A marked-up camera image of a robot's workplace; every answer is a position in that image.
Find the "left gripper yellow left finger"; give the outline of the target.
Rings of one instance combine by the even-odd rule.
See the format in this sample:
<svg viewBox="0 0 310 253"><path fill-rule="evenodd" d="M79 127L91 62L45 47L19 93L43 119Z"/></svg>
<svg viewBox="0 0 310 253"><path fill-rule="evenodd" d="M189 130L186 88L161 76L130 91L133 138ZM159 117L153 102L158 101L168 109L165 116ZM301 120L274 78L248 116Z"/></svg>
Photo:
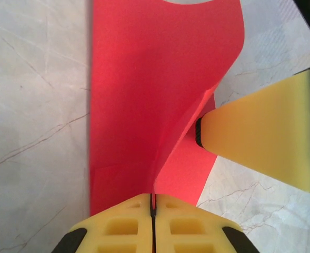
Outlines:
<svg viewBox="0 0 310 253"><path fill-rule="evenodd" d="M140 194L77 223L52 252L152 252L151 202Z"/></svg>

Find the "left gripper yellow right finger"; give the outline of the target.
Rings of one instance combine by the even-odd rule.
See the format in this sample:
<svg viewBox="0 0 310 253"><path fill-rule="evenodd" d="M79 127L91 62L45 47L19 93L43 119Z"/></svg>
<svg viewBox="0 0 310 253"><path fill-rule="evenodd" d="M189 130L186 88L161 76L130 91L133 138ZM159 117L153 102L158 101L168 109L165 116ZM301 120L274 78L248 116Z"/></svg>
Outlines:
<svg viewBox="0 0 310 253"><path fill-rule="evenodd" d="M235 222L166 194L156 196L157 252L257 252Z"/></svg>

